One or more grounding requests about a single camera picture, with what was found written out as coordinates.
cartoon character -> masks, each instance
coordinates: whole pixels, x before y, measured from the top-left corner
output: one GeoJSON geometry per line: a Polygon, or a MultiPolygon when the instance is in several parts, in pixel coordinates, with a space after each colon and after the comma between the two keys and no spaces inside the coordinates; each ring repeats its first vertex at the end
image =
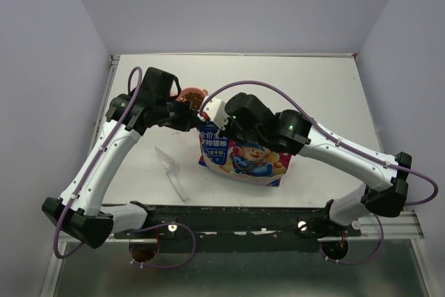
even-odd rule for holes
{"type": "Polygon", "coordinates": [[[286,168],[279,162],[278,153],[254,143],[234,146],[230,160],[234,172],[254,177],[270,177],[286,172],[286,168]]]}

white tabletop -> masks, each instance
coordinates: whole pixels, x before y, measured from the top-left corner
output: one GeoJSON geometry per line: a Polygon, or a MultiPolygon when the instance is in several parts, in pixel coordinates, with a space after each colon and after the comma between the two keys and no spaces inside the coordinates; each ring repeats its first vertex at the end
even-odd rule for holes
{"type": "MultiPolygon", "coordinates": [[[[238,80],[270,83],[299,103],[312,117],[337,134],[373,150],[379,150],[371,114],[353,58],[128,55],[121,56],[107,106],[127,91],[131,69],[157,67],[179,77],[182,88],[195,86],[210,93],[238,80]]],[[[238,86],[221,94],[227,101],[238,92],[255,94],[273,112],[289,109],[280,96],[258,86],[238,86]]],[[[198,165],[198,133],[181,133],[153,127],[130,151],[114,177],[105,203],[146,204],[183,202],[175,193],[154,146],[179,164],[177,178],[191,205],[256,207],[324,207],[331,198],[356,189],[361,182],[334,168],[302,157],[293,157],[280,187],[234,181],[198,165]]]]}

gray wall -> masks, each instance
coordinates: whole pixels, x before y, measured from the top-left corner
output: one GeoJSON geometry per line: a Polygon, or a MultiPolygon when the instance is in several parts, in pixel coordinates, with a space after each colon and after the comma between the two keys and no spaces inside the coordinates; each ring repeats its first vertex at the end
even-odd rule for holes
{"type": "MultiPolygon", "coordinates": [[[[358,57],[366,95],[387,151],[443,184],[445,169],[445,0],[390,0],[358,57]]],[[[411,200],[431,187],[410,177],[411,200]]],[[[445,194],[416,207],[445,291],[445,194]]]]}
{"type": "Polygon", "coordinates": [[[38,296],[40,211],[86,157],[109,57],[80,0],[0,0],[0,291],[38,296]]]}
{"type": "Polygon", "coordinates": [[[82,0],[115,54],[357,52],[388,0],[82,0]]]}

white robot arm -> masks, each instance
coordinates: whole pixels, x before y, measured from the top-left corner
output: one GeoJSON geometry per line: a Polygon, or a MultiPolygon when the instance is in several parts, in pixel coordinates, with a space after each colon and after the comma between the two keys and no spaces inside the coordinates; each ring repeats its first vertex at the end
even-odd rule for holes
{"type": "MultiPolygon", "coordinates": [[[[179,86],[177,78],[172,74],[149,68],[136,103],[104,147],[105,138],[116,127],[131,95],[120,95],[113,99],[99,140],[78,175],[59,198],[47,198],[42,206],[43,212],[55,225],[65,210],[67,215],[62,217],[62,230],[92,248],[99,247],[110,233],[137,230],[145,226],[148,212],[146,206],[132,202],[104,207],[102,202],[123,159],[147,128],[163,125],[188,131],[203,124],[189,103],[176,102],[170,97],[173,81],[179,86]],[[80,180],[98,152],[101,152],[100,157],[88,173],[81,190],[76,193],[80,180]]],[[[392,156],[375,152],[320,126],[337,139],[332,141],[311,126],[299,112],[272,114],[255,96],[244,93],[237,94],[227,104],[216,98],[207,101],[203,115],[221,129],[223,136],[238,141],[253,141],[276,152],[316,159],[362,180],[363,184],[356,191],[327,203],[327,224],[345,227],[371,212],[381,216],[397,216],[403,209],[407,173],[388,166],[401,164],[409,168],[411,157],[405,153],[392,156]],[[347,150],[341,143],[347,143],[371,156],[378,156],[387,162],[387,166],[347,150]]]]}

transparent plastic scoop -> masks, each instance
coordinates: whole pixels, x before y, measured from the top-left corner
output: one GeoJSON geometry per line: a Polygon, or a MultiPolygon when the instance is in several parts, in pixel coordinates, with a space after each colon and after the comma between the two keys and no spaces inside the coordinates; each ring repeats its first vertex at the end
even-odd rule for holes
{"type": "Polygon", "coordinates": [[[176,174],[178,171],[178,165],[176,164],[176,161],[168,156],[165,152],[158,149],[156,146],[154,147],[154,151],[156,152],[156,155],[158,156],[159,161],[162,163],[162,165],[165,168],[165,173],[170,180],[170,183],[173,186],[173,189],[176,191],[176,194],[181,198],[182,202],[189,202],[190,199],[188,198],[187,193],[185,190],[181,187],[179,184],[176,174]]]}

